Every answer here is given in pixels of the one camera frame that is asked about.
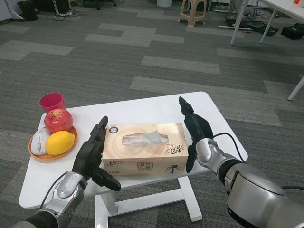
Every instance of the white table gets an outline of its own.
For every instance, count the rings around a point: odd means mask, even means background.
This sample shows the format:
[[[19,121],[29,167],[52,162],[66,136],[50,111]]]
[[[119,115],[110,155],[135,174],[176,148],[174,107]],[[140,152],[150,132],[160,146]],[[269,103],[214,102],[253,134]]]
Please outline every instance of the white table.
[[[242,157],[246,160],[247,153],[231,128],[221,115],[208,94],[204,92],[181,94],[188,101],[195,113],[201,115],[209,121],[213,133],[228,132],[236,140]],[[132,101],[123,101],[108,104],[97,104],[84,107],[69,108],[68,111],[74,119],[74,127],[78,130],[78,142],[75,148],[61,159],[42,163],[31,157],[28,164],[27,173],[22,186],[19,204],[23,208],[37,208],[51,184],[66,171],[71,171],[75,157],[82,146],[88,140],[92,128],[104,115],[109,117],[108,124],[169,124],[183,123],[184,116],[181,114],[179,105],[179,95],[170,95],[139,99]],[[43,114],[40,120],[39,128],[44,127]],[[184,123],[183,128],[187,145],[192,144],[191,136],[188,133]],[[226,152],[238,158],[235,146],[230,138],[220,136],[217,138],[219,146]],[[113,192],[106,187],[99,187],[90,180],[85,190],[85,197],[96,196],[96,227],[108,227],[108,217],[124,214],[127,212],[146,209],[167,203],[184,200],[191,221],[202,219],[202,215],[195,199],[188,175],[207,172],[197,161],[191,173],[172,173],[165,175],[126,175],[116,176],[120,182],[122,190],[136,188],[147,184],[157,183],[171,179],[178,179],[180,189],[162,192],[150,196],[129,199],[116,202]]]
[[[231,45],[234,44],[234,40],[235,40],[237,32],[238,32],[238,27],[241,23],[241,20],[242,20],[244,11],[247,7],[248,1],[249,0],[242,1],[241,7],[240,7],[238,15],[237,15],[234,33],[232,35],[232,39],[230,42]],[[304,8],[301,8],[298,6],[298,4],[295,4],[294,0],[260,0],[260,1],[271,6],[272,8],[274,8],[274,11],[269,19],[265,32],[260,40],[260,44],[263,43],[263,41],[267,35],[267,32],[269,31],[270,25],[277,14],[277,11],[283,12],[284,14],[304,23]],[[302,80],[299,82],[299,84],[295,87],[293,92],[288,97],[289,101],[291,101],[295,97],[295,95],[299,92],[299,90],[302,88],[303,85],[304,85],[304,78],[302,78]]]

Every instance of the paper box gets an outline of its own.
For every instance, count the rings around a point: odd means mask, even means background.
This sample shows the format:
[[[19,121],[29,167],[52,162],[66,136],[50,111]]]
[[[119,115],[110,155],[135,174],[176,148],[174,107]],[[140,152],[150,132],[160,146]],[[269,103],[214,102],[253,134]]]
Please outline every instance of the paper box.
[[[181,123],[107,127],[103,162],[111,175],[184,172],[187,158]]]

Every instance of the yellow lemon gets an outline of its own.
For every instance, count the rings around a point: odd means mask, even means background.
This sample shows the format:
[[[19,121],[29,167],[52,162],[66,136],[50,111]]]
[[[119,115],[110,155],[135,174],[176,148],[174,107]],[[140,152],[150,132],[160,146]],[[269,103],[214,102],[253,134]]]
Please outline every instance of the yellow lemon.
[[[67,131],[59,131],[52,134],[46,142],[46,151],[48,154],[62,154],[70,149],[75,140],[75,135]]]

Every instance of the wooden plate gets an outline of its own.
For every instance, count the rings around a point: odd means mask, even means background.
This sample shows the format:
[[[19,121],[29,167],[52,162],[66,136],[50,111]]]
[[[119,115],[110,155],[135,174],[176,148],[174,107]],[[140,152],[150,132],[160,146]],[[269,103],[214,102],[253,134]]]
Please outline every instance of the wooden plate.
[[[33,140],[33,137],[32,137],[29,141],[29,144],[28,144],[28,151],[29,151],[30,155],[32,155],[34,158],[36,158],[38,160],[44,160],[44,161],[55,160],[55,159],[58,159],[58,158],[61,158],[61,157],[65,156],[66,154],[68,154],[74,148],[74,146],[76,145],[77,139],[78,139],[78,132],[77,132],[75,127],[72,127],[71,130],[69,130],[68,132],[75,135],[74,144],[68,151],[66,151],[62,154],[58,154],[58,155],[52,155],[52,154],[48,154],[48,153],[45,153],[45,154],[42,154],[42,155],[35,155],[30,150],[31,145],[32,145],[32,140]]]

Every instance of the tissue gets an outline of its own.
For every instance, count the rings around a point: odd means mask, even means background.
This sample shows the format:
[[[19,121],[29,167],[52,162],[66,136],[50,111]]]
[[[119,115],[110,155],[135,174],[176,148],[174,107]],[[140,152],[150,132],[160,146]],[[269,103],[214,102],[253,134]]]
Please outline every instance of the tissue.
[[[168,144],[168,136],[165,134],[159,134],[158,131],[151,133],[136,133],[123,137],[123,145],[125,146],[153,146]]]

